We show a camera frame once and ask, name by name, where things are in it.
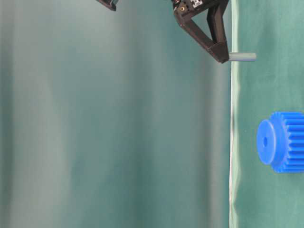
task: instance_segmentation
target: green backdrop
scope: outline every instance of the green backdrop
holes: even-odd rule
[[[274,111],[304,110],[304,2],[232,1],[234,51],[257,52],[232,66],[232,228],[304,224],[304,174],[276,174],[259,160],[259,123]]]
[[[0,0],[0,26],[0,227],[228,226],[230,64],[171,1]]]

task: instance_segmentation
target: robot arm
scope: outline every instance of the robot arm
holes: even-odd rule
[[[116,11],[118,0],[97,0],[110,10]],[[229,60],[223,14],[229,0],[171,0],[178,24],[194,38],[218,62]],[[211,32],[210,39],[192,20],[192,17],[208,10],[207,21]]]
[[[103,4],[104,6],[106,6],[107,8],[109,8],[110,10],[116,11],[116,4],[118,0],[97,0],[97,1]]]

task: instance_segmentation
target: blue gear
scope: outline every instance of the blue gear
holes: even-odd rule
[[[256,135],[261,161],[275,172],[304,172],[304,115],[275,112],[263,120]]]

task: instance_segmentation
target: black bracket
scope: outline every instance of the black bracket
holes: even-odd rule
[[[97,0],[112,11],[116,11],[116,3],[118,0]]]
[[[218,62],[229,60],[223,14],[229,0],[172,0],[174,16],[178,24],[192,36]],[[192,20],[197,14],[208,10],[207,21],[210,39]]]

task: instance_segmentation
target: green fabric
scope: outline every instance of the green fabric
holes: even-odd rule
[[[231,228],[304,224],[304,174],[276,174],[258,157],[259,123],[274,111],[304,110],[302,0],[232,2],[233,50],[256,52],[232,66]]]
[[[230,64],[171,1],[0,0],[0,16],[1,228],[228,226]]]

